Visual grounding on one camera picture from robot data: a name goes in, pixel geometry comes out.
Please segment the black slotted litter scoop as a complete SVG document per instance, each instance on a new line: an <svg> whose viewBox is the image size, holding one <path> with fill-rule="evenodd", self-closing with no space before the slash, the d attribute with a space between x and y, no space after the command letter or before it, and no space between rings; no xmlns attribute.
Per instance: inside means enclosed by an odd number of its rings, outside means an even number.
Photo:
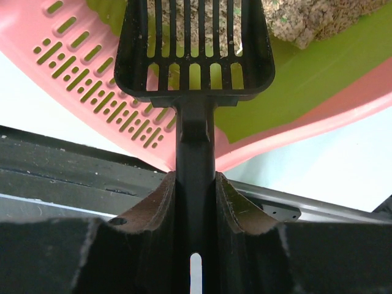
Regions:
<svg viewBox="0 0 392 294"><path fill-rule="evenodd" d="M220 54L219 1L213 2L213 54L206 54L205 2L198 3L198 30L190 27L190 2L184 1L184 54L176 51L176 3L170 2L170 51L162 54L161 2L156 2L156 47L148 55L148 5L126 6L115 62L119 88L140 102L176 111L176 169L153 217L146 216L153 197L130 210L139 223L131 236L143 237L134 293L188 293L190 256L201 255L204 293L219 291L216 216L214 109L251 100L272 83L275 67L260 1L241 3L241 43L234 51L234 3L227 3L227 49ZM192 56L196 34L198 55Z"/></svg>

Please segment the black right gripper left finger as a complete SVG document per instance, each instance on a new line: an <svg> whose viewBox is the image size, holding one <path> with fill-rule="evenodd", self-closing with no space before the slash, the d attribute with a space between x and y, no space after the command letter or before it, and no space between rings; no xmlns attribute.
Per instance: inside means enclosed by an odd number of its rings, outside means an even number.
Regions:
<svg viewBox="0 0 392 294"><path fill-rule="evenodd" d="M74 293L170 293L175 174L116 220L97 226Z"/></svg>

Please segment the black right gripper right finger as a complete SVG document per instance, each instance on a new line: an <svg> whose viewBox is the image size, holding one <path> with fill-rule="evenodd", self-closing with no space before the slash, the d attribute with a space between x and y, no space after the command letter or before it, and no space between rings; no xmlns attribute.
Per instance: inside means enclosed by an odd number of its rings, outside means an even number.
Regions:
<svg viewBox="0 0 392 294"><path fill-rule="evenodd" d="M291 293L280 222L216 175L221 293Z"/></svg>

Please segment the pink and green litter box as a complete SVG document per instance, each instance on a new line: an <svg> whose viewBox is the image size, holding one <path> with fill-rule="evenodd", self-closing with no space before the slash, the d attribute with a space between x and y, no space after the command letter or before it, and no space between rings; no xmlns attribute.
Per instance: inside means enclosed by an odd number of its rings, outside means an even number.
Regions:
<svg viewBox="0 0 392 294"><path fill-rule="evenodd" d="M273 39L272 85L216 112L226 171L391 106L391 5L305 50ZM85 1L2 1L1 51L64 108L163 171L175 167L175 112L139 103L113 79L118 38Z"/></svg>

